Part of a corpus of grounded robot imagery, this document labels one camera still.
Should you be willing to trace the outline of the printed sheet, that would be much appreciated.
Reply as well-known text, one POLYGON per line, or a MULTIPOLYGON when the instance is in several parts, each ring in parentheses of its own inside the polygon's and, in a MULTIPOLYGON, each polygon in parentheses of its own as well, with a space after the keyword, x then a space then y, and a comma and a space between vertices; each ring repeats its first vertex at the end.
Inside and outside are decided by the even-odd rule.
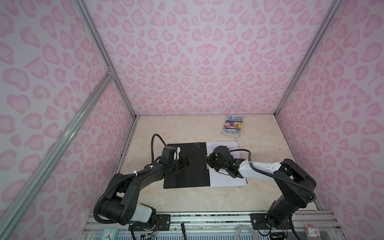
MULTIPOLYGON (((238 143, 236 141, 229 142, 206 142, 206 149, 208 156, 218 146, 226 146, 229 150, 238 149, 238 143)), ((210 175, 210 186, 215 187, 245 187, 247 180, 245 178, 232 178, 226 172, 226 170, 220 170, 216 172, 213 168, 207 165, 210 175)))

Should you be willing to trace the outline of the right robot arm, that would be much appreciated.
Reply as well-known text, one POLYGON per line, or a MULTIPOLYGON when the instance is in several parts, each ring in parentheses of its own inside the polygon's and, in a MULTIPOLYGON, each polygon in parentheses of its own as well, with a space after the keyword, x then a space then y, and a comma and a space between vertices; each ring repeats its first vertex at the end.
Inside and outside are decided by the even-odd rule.
POLYGON ((252 153, 247 149, 230 150, 226 146, 216 147, 206 157, 207 164, 216 172, 220 170, 235 178, 260 179, 275 182, 282 195, 272 203, 264 217, 270 228, 279 228, 299 209, 314 202, 316 181, 296 162, 284 159, 278 163, 252 161, 252 153))

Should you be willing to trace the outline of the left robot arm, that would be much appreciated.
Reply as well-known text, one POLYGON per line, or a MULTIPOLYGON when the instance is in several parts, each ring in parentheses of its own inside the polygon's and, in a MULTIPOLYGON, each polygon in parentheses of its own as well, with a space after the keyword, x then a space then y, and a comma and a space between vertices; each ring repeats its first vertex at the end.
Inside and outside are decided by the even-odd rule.
POLYGON ((189 154, 181 155, 181 148, 165 146, 162 154, 132 174, 115 174, 105 192, 96 202, 94 219, 100 224, 141 223, 153 227, 156 223, 156 209, 139 204, 142 189, 165 178, 167 174, 177 174, 191 166, 196 160, 189 154))

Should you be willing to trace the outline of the blue and black file folder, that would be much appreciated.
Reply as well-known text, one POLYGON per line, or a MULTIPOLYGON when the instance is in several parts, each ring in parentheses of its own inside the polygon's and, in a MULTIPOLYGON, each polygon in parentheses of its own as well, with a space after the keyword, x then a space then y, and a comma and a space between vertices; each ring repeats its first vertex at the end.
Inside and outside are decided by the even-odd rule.
POLYGON ((206 162, 206 142, 169 144, 169 146, 180 147, 180 156, 189 155, 195 161, 176 174, 166 173, 164 189, 209 187, 210 174, 206 162))

